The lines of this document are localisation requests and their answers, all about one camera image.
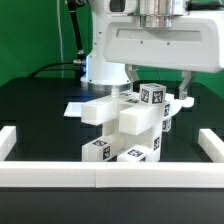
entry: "white rectangular block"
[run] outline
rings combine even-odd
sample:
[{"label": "white rectangular block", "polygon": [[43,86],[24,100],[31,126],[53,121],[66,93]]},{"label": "white rectangular block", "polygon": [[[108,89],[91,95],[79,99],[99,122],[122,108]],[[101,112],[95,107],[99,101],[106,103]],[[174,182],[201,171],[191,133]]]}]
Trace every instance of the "white rectangular block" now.
[{"label": "white rectangular block", "polygon": [[111,135],[119,131],[119,120],[113,119],[103,124],[102,136]]},{"label": "white rectangular block", "polygon": [[139,135],[161,122],[164,118],[164,105],[156,107],[136,105],[120,112],[120,132]]},{"label": "white rectangular block", "polygon": [[212,130],[200,129],[198,144],[213,162],[224,162],[224,142]]},{"label": "white rectangular block", "polygon": [[100,125],[118,116],[118,100],[111,96],[82,104],[82,122]]},{"label": "white rectangular block", "polygon": [[82,104],[81,102],[69,102],[64,117],[81,117]]},{"label": "white rectangular block", "polygon": [[82,146],[83,162],[108,161],[124,147],[124,140],[119,134],[102,136]]},{"label": "white rectangular block", "polygon": [[16,143],[16,127],[5,126],[0,131],[0,161],[4,161]]},{"label": "white rectangular block", "polygon": [[141,146],[134,145],[130,149],[121,153],[117,157],[118,162],[151,162],[152,161],[152,149]]}]

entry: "white cube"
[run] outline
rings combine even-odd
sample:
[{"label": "white cube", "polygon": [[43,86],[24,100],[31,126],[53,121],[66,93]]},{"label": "white cube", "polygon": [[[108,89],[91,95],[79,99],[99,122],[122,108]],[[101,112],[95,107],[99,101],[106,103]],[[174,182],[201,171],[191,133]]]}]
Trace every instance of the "white cube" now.
[{"label": "white cube", "polygon": [[140,85],[139,101],[149,106],[165,103],[166,87],[151,83]]}]

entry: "white robot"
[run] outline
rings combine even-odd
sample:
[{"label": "white robot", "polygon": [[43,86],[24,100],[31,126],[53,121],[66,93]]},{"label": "white robot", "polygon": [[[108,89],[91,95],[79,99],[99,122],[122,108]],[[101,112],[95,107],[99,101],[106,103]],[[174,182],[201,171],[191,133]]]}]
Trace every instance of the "white robot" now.
[{"label": "white robot", "polygon": [[[194,5],[186,0],[89,0],[93,50],[87,57],[84,87],[112,89],[111,95],[82,105],[82,122],[103,124],[102,137],[82,148],[83,161],[157,162],[162,130],[194,100],[187,89],[195,72],[224,68],[224,13],[220,2]],[[141,85],[134,65],[182,70],[178,99],[158,84]]]}]

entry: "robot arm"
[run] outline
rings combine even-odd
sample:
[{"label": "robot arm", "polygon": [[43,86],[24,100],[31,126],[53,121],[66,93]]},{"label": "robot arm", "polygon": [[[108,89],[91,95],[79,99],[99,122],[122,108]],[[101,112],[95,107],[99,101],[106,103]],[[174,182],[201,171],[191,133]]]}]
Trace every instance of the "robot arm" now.
[{"label": "robot arm", "polygon": [[[111,2],[113,0],[106,1],[105,10],[117,14],[109,7]],[[187,11],[217,9],[223,7],[220,2],[122,2],[126,5],[131,2],[129,11],[133,13],[127,15],[127,10],[117,10],[119,19],[112,17],[105,38],[104,56],[107,61],[182,70],[184,81],[177,94],[179,99],[186,98],[196,71],[216,73],[223,70],[224,13]]]}]

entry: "white block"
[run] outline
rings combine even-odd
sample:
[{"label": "white block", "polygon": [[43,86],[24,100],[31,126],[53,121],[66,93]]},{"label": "white block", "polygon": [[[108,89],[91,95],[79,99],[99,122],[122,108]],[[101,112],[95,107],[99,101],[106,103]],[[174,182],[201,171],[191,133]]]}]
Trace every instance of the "white block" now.
[{"label": "white block", "polygon": [[164,118],[170,115],[170,101],[165,101]]},{"label": "white block", "polygon": [[141,84],[139,91],[139,101],[149,106],[164,104],[166,87],[151,83]]},{"label": "white block", "polygon": [[5,126],[0,131],[0,161],[4,161],[16,143],[16,127]]},{"label": "white block", "polygon": [[102,136],[111,135],[119,131],[119,120],[113,119],[103,124]]},{"label": "white block", "polygon": [[80,102],[68,103],[64,117],[81,117],[82,104]]},{"label": "white block", "polygon": [[118,100],[111,96],[82,104],[82,122],[100,125],[118,116]]},{"label": "white block", "polygon": [[212,130],[200,129],[198,144],[213,162],[224,162],[224,143]]},{"label": "white block", "polygon": [[121,153],[117,157],[118,162],[151,162],[152,161],[152,149],[141,146],[134,145],[130,149]]},{"label": "white block", "polygon": [[139,103],[139,94],[130,90],[120,93],[119,111],[135,106]]},{"label": "white block", "polygon": [[108,161],[124,147],[124,140],[119,134],[102,136],[82,146],[83,162]]},{"label": "white block", "polygon": [[163,132],[169,132],[172,125],[172,118],[163,121]]},{"label": "white block", "polygon": [[161,147],[152,152],[152,162],[159,162],[161,155]]},{"label": "white block", "polygon": [[149,107],[138,104],[120,112],[119,131],[131,135],[139,135],[161,122],[163,118],[164,105]]}]

